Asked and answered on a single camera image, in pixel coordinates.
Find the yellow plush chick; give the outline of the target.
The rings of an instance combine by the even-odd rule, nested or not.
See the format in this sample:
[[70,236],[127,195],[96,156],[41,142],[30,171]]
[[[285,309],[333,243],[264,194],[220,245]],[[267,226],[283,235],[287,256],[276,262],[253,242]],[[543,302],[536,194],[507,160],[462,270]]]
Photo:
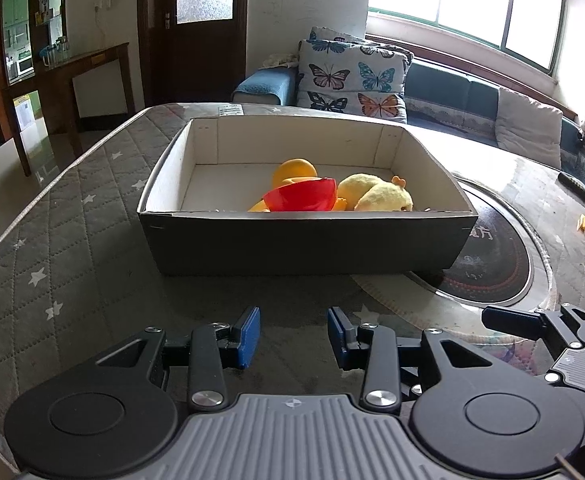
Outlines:
[[351,174],[337,186],[337,196],[354,211],[412,211],[413,198],[407,182],[393,176],[385,181],[373,174]]

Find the round induction cooktop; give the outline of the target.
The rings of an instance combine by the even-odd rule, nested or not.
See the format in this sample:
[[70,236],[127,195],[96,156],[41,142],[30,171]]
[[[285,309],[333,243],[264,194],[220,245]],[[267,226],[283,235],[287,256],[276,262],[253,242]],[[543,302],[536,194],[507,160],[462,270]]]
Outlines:
[[530,311],[553,306],[549,255],[532,227],[497,194],[469,180],[459,183],[478,214],[464,247],[448,269],[407,276],[467,307]]

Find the small yellow toy piece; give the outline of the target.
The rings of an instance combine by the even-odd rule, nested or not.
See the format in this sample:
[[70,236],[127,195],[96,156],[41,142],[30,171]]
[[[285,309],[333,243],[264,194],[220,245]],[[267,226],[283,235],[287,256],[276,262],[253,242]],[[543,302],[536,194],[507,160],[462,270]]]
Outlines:
[[584,214],[581,214],[581,216],[578,219],[577,230],[580,232],[585,232],[585,215]]

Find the black remote control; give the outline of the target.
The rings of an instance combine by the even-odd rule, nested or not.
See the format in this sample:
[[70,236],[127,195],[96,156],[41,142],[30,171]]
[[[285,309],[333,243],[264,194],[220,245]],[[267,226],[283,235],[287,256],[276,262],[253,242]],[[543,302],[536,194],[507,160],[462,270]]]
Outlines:
[[578,179],[561,171],[557,175],[557,180],[564,188],[575,194],[581,202],[585,203],[585,186]]

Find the grey cardboard box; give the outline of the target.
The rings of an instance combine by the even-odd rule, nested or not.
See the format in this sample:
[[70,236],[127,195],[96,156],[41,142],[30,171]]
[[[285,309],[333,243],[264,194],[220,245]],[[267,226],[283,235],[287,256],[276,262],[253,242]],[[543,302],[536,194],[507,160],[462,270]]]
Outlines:
[[[336,209],[352,174],[404,179],[411,206]],[[138,218],[166,275],[395,274],[449,268],[478,218],[407,127],[322,113],[195,118]]]

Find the grey star quilted table cover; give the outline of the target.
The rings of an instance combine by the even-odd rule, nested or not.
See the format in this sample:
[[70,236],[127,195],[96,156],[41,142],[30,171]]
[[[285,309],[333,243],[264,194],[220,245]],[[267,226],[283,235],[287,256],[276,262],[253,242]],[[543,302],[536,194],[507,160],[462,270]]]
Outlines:
[[[585,477],[585,416],[542,341],[395,274],[166,275],[137,207],[160,156],[220,104],[143,110],[63,171],[0,237],[0,455],[23,479]],[[457,181],[497,194],[549,255],[555,303],[585,309],[585,207],[559,172],[407,127]],[[188,407],[193,330],[261,311],[230,404]],[[359,407],[327,311],[391,328],[399,413]],[[537,312],[538,309],[523,312]]]

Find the grey sofa cushion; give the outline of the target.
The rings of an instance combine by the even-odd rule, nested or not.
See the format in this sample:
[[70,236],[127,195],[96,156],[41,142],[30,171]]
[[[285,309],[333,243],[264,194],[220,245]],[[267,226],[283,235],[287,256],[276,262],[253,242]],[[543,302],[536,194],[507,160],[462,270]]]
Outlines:
[[494,131],[498,147],[561,168],[562,112],[524,94],[499,89]]

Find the silver remote control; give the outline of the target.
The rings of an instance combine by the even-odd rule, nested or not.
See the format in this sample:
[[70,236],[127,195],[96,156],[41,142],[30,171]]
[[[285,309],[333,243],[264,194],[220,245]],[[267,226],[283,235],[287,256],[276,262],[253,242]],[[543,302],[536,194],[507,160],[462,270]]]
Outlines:
[[244,110],[240,104],[226,103],[219,105],[218,113],[220,116],[242,116]]

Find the blue sofa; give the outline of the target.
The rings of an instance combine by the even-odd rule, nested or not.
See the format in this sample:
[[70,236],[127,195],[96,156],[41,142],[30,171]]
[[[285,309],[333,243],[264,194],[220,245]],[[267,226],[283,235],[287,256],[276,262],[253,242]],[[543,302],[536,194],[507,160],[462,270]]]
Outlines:
[[[299,76],[294,68],[264,68],[236,88],[237,102],[296,104]],[[494,122],[500,88],[489,81],[437,63],[415,61],[407,72],[404,102],[407,121],[414,126],[498,145]],[[585,148],[575,122],[562,119],[562,170],[585,188]]]

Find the butterfly print cushion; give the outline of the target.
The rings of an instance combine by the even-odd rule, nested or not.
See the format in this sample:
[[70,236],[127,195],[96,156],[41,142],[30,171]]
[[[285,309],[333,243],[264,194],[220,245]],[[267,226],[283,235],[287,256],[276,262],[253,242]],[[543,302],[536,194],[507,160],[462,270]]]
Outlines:
[[407,122],[411,51],[314,26],[298,61],[299,107]]

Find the wooden console table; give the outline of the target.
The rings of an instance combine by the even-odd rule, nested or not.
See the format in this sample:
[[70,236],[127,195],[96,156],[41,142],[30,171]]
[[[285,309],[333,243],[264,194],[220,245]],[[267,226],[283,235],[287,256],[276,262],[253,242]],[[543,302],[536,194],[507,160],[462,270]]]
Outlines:
[[116,44],[112,47],[79,54],[53,68],[40,70],[33,77],[20,81],[18,84],[10,84],[1,91],[0,96],[2,104],[5,107],[4,115],[7,128],[12,133],[20,164],[26,177],[30,177],[32,170],[26,149],[23,146],[12,100],[18,98],[18,96],[24,96],[27,93],[38,91],[39,88],[55,92],[58,101],[56,108],[65,117],[66,133],[69,136],[72,152],[74,158],[78,158],[83,154],[84,149],[82,148],[78,125],[76,124],[80,119],[80,115],[78,105],[76,105],[73,79],[90,70],[96,70],[100,66],[117,61],[120,66],[122,89],[126,105],[125,116],[128,118],[134,116],[136,109],[130,74],[128,47],[129,42],[124,42],[123,44]]

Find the dark wooden door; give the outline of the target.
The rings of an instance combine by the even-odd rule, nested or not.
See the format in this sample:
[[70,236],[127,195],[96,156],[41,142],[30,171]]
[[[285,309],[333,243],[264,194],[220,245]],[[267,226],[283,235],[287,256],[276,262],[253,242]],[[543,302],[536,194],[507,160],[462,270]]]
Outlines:
[[228,102],[246,73],[248,0],[137,0],[144,100]]

